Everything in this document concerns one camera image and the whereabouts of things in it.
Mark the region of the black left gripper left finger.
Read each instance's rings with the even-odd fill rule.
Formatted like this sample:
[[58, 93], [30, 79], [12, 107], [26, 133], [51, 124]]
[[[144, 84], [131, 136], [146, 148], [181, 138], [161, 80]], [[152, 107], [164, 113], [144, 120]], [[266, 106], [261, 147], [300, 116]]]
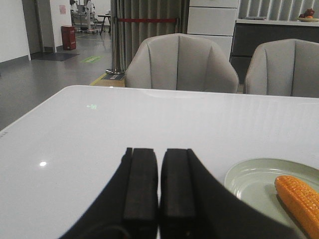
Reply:
[[127, 148], [102, 192], [64, 239], [155, 239], [158, 166], [147, 148]]

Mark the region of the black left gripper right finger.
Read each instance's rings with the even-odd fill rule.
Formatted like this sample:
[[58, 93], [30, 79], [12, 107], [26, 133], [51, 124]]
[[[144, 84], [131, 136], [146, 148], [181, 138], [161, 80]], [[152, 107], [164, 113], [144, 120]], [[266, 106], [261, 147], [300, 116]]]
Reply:
[[161, 168], [162, 239], [297, 239], [231, 194], [191, 149], [168, 149]]

